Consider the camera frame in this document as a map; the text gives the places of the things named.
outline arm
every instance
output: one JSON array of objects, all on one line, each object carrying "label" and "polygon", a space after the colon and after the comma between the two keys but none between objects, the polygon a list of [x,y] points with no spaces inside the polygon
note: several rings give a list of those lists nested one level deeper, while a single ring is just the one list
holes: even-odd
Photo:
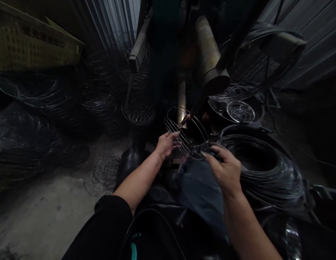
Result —
[{"label": "arm", "polygon": [[121,183],[113,195],[123,198],[131,208],[132,214],[149,191],[163,161],[173,149],[179,147],[174,142],[179,132],[160,136],[155,151]]},{"label": "arm", "polygon": [[224,196],[224,213],[230,242],[242,260],[282,260],[258,223],[240,186],[241,162],[224,147],[212,146],[223,162],[203,153]]}]

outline left hand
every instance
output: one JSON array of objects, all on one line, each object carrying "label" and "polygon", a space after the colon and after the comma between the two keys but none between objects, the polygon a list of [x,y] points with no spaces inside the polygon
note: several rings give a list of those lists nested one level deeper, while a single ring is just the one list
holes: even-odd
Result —
[{"label": "left hand", "polygon": [[175,139],[179,136],[179,132],[165,133],[158,139],[156,150],[160,155],[167,157],[171,154],[172,150],[179,148],[179,142]]}]

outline black sleeve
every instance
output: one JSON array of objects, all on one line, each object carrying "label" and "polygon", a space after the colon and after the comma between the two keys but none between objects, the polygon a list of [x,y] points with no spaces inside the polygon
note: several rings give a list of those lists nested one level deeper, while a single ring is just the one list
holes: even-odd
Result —
[{"label": "black sleeve", "polygon": [[132,212],[124,199],[103,196],[62,260],[117,259],[131,221]]}]

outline right hand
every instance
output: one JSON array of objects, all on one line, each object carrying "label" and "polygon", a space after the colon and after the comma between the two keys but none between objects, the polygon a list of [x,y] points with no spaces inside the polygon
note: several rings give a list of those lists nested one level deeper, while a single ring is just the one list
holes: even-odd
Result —
[{"label": "right hand", "polygon": [[222,162],[218,162],[211,154],[202,153],[209,162],[214,173],[217,183],[220,185],[223,194],[226,197],[236,197],[242,194],[240,186],[241,162],[233,156],[233,154],[217,143],[211,149],[215,154],[222,158]]}]

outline cable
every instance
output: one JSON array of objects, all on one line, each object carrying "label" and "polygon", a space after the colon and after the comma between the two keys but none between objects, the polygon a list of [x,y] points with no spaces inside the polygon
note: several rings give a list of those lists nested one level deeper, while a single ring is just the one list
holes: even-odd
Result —
[{"label": "cable", "polygon": [[286,141],[288,141],[288,142],[289,142],[289,143],[290,143],[290,144],[291,144],[297,151],[299,151],[301,154],[305,155],[306,157],[308,157],[308,158],[310,158],[310,159],[312,159],[312,160],[314,160],[314,161],[317,161],[317,162],[319,162],[319,163],[322,163],[322,164],[325,164],[325,165],[329,165],[330,167],[333,167],[333,168],[336,169],[336,165],[330,164],[330,163],[328,163],[328,162],[320,161],[320,160],[315,159],[315,158],[313,158],[312,156],[306,154],[305,152],[301,151],[301,150],[300,150],[300,149],[293,143],[293,141],[291,141],[291,140],[287,139],[286,137],[284,137],[284,136],[277,130],[277,128],[276,128],[276,124],[275,124],[275,119],[276,119],[276,118],[275,118],[275,116],[274,116],[274,114],[273,114],[273,112],[272,112],[272,110],[271,110],[271,108],[270,108],[270,106],[269,106],[268,99],[267,99],[267,97],[268,97],[268,92],[269,92],[269,89],[268,89],[268,91],[267,91],[267,93],[266,93],[266,95],[265,95],[265,97],[266,97],[266,106],[267,106],[267,109],[268,109],[269,113],[271,114],[271,116],[272,116],[272,118],[273,118],[273,130],[274,130],[274,132],[275,132],[277,135],[279,135],[280,137],[282,137],[283,139],[285,139]]}]

